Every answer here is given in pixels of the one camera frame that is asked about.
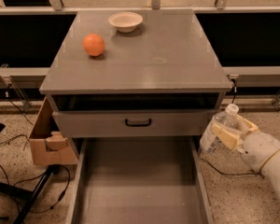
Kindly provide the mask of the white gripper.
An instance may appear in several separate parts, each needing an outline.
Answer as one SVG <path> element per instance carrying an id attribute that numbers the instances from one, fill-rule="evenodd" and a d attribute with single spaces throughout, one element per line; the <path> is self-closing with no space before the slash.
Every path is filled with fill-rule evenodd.
<path id="1" fill-rule="evenodd" d="M 248 119 L 240 115 L 236 118 L 239 131 L 214 123 L 211 125 L 212 134 L 230 150 L 236 149 L 241 144 L 242 133 L 248 134 L 240 153 L 242 161 L 256 173 L 260 173 L 263 168 L 280 168 L 280 141 L 270 134 L 258 132 L 259 127 Z"/>

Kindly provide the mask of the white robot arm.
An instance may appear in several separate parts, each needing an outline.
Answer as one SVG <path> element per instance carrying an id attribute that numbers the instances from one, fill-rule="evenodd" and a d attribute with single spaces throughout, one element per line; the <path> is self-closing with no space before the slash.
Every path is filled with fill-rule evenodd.
<path id="1" fill-rule="evenodd" d="M 280 201 L 280 141 L 262 132 L 251 121 L 237 115 L 237 127 L 212 121 L 211 133 L 228 149 L 237 150 L 242 161 L 267 178 Z"/>

